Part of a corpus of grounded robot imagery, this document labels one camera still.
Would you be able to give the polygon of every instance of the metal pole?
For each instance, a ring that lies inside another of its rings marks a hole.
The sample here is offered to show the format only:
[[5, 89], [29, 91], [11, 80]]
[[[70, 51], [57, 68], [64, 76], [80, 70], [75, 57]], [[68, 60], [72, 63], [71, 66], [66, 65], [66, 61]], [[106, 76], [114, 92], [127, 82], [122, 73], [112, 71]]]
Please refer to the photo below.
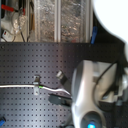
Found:
[[1, 8], [0, 8], [0, 36], [1, 36]]
[[61, 42], [61, 0], [58, 0], [58, 42]]
[[80, 25], [80, 43], [84, 42], [84, 13], [85, 13], [85, 1], [81, 0], [81, 25]]
[[85, 42], [90, 42], [90, 0], [86, 0], [86, 14], [85, 14]]
[[54, 42], [58, 42], [58, 0], [55, 0]]

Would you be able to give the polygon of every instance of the metal bracket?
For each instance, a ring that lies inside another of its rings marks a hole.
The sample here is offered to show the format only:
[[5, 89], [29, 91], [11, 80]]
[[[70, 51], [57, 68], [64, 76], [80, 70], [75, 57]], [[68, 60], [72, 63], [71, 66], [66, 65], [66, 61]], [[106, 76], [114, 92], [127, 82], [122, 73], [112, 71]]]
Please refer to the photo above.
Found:
[[38, 96], [40, 94], [39, 93], [40, 76], [34, 76], [33, 84], [35, 85], [35, 87], [34, 87], [34, 95]]

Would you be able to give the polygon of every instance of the cable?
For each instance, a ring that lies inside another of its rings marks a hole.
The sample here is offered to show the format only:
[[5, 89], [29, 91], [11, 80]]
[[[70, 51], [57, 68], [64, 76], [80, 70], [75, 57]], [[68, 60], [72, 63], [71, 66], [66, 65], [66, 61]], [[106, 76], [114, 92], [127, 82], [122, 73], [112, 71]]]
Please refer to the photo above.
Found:
[[22, 39], [23, 39], [23, 42], [25, 42], [25, 39], [24, 39], [24, 36], [23, 36], [23, 33], [22, 33], [22, 31], [21, 31], [21, 37], [22, 37]]
[[35, 87], [35, 85], [0, 85], [0, 88]]
[[96, 85], [99, 83], [100, 79], [104, 76], [104, 74], [116, 63], [117, 61], [113, 62], [98, 78]]
[[3, 37], [1, 37], [1, 39], [3, 39], [5, 42], [8, 42], [7, 40], [5, 40]]

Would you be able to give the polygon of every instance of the black pegboard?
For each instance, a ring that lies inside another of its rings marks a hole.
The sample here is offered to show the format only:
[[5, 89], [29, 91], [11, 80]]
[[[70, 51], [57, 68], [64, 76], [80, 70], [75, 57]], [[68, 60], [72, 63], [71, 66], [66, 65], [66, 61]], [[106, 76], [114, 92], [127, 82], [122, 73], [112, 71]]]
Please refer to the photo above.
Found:
[[[35, 75], [41, 84], [56, 88], [60, 83], [56, 73], [62, 70], [71, 80], [74, 68], [82, 60], [112, 63], [121, 54], [124, 45], [117, 44], [53, 44], [1, 43], [0, 84], [32, 84]], [[48, 102], [49, 91], [40, 90], [34, 96], [32, 88], [0, 89], [0, 117], [7, 122], [3, 128], [55, 128], [65, 121], [70, 109]], [[112, 126], [112, 114], [106, 114], [107, 126]]]

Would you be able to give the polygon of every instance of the metal frame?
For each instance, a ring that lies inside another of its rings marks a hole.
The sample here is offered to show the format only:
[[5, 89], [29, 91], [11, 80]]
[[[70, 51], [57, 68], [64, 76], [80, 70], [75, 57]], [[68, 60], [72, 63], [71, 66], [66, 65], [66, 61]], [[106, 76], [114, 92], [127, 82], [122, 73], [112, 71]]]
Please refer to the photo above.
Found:
[[61, 42], [61, 0], [55, 0], [54, 42]]
[[[93, 30], [93, 6], [92, 0], [81, 0], [81, 4], [84, 5], [81, 8], [81, 19], [85, 19], [85, 21], [81, 20], [81, 37], [80, 42], [89, 43], [92, 30]], [[54, 42], [61, 42], [61, 0], [55, 0], [55, 32], [54, 32]]]

